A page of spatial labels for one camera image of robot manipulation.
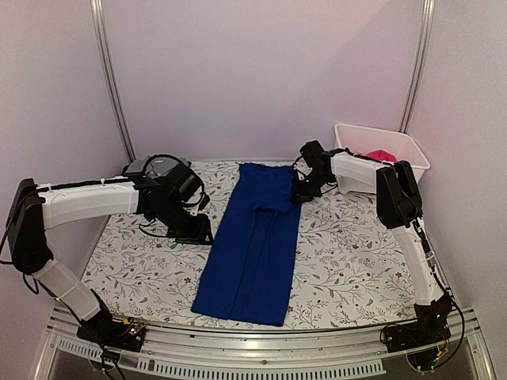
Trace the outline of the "grey shirt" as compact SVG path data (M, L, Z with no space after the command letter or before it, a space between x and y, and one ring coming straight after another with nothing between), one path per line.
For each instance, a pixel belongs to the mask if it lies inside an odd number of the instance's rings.
M157 178L168 174L180 162L187 167L191 162L186 158L175 158L164 154L162 157L146 156L144 159L136 159L122 169L121 175L124 177L135 177L145 173L148 177Z

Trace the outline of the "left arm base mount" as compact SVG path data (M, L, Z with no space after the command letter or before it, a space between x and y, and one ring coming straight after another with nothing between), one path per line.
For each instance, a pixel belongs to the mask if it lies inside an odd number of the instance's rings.
M140 352L146 336L146 324L128 317L115 321L109 313L98 313L88 321L81 320L77 337L107 347Z

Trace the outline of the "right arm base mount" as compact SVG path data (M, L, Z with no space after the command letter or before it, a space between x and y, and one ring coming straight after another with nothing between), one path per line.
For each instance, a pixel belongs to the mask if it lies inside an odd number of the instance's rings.
M435 325L417 320L407 324L389 323L379 334L379 339L389 353L415 349L406 354L408 364L417 372L434 371L448 352L451 337L447 318Z

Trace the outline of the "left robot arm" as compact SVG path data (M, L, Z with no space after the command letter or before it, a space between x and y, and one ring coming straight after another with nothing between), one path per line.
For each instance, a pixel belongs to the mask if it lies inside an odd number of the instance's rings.
M2 246L10 251L8 265L23 276L31 276L63 303L79 324L102 344L112 343L119 323L108 307L49 248L47 230L85 219L110 215L142 215L158 220L167 228L167 237L179 244L212 245L211 223L202 209L209 198L202 193L190 198L203 185L179 187L165 177L114 177L55 186L38 185L24 179L12 202Z

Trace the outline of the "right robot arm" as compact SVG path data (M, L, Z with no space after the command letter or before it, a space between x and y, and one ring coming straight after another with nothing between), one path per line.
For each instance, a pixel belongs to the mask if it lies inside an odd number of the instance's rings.
M323 195L324 184L345 177L375 188L379 221L392 232L402 249L415 290L417 322L410 339L426 345L447 324L452 298L438 279L436 259L426 237L422 199L409 162L389 162L355 154L347 148L324 150L320 142L307 142L297 162L305 161L310 172L292 182L292 201L309 202Z

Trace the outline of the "blue t-shirt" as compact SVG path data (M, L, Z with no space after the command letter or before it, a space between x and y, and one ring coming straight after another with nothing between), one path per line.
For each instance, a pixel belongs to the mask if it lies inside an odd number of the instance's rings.
M281 327L295 267L301 206L288 165L245 163L201 273L191 311Z

